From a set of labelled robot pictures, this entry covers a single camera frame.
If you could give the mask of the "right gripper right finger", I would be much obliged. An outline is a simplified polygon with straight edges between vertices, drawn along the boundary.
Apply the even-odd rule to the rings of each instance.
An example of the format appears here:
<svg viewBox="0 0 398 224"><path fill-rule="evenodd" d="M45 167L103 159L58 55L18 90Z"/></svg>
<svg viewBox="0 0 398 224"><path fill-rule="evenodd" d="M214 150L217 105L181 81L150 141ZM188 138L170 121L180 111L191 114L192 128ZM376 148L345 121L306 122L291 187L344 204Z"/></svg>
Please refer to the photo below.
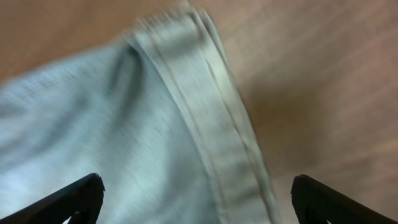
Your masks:
<svg viewBox="0 0 398 224"><path fill-rule="evenodd" d="M397 224L307 175L294 178L290 194L300 224Z"/></svg>

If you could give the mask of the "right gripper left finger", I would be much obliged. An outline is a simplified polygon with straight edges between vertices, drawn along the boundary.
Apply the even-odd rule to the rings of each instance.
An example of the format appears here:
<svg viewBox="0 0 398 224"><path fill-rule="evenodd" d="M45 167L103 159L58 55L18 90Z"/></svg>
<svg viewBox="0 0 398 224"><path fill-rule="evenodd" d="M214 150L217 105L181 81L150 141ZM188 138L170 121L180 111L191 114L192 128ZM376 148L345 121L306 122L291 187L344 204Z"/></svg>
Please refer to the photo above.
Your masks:
<svg viewBox="0 0 398 224"><path fill-rule="evenodd" d="M1 224L96 224L104 199L102 178L95 173L1 219Z"/></svg>

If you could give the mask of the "light blue denim shorts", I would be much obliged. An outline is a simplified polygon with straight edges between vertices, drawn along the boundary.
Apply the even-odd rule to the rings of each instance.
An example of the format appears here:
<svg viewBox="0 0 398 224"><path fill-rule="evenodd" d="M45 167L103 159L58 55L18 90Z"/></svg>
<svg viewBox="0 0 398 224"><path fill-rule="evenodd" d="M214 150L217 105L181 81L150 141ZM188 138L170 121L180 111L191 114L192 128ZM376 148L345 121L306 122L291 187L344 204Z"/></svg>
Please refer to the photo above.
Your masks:
<svg viewBox="0 0 398 224"><path fill-rule="evenodd" d="M279 223L208 13L183 2L1 86L1 215L89 173L100 223Z"/></svg>

